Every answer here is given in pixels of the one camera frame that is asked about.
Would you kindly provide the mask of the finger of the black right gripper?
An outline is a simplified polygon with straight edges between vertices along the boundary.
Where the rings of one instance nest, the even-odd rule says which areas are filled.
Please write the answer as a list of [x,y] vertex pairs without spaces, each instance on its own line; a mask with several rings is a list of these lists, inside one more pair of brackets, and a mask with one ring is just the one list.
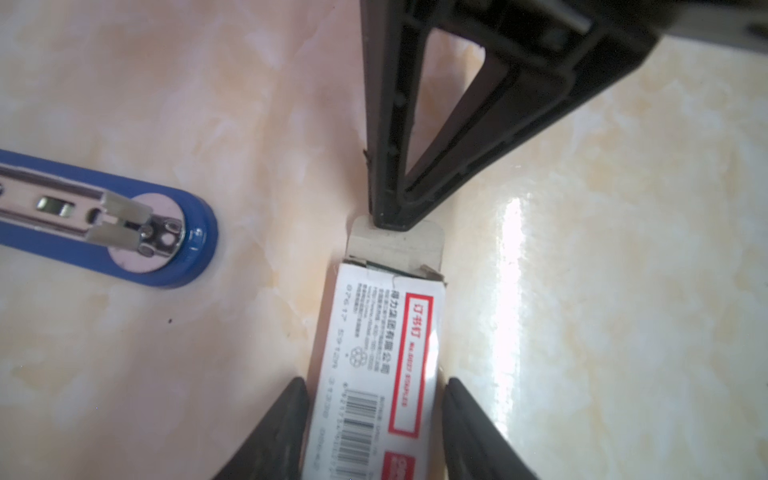
[[[364,1],[369,211],[407,231],[484,168],[637,69],[658,34],[620,1]],[[429,35],[480,46],[477,75],[414,164]]]

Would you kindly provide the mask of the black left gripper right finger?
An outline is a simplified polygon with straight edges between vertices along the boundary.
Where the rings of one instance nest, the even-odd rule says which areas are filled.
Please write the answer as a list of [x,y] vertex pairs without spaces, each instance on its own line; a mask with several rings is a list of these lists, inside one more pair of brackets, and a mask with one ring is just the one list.
[[535,480],[464,384],[448,380],[442,397],[444,458],[451,480]]

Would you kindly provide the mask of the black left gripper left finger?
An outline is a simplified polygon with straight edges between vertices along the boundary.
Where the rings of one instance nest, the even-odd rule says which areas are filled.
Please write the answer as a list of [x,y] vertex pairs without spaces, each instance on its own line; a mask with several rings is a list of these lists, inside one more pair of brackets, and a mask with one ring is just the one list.
[[293,378],[214,479],[300,479],[309,406],[305,380]]

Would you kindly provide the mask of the red white staple box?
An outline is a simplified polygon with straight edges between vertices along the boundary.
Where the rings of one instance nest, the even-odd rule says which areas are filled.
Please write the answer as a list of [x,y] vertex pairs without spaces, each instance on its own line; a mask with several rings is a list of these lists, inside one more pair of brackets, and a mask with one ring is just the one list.
[[425,479],[446,284],[443,229],[354,220],[338,267],[304,479]]

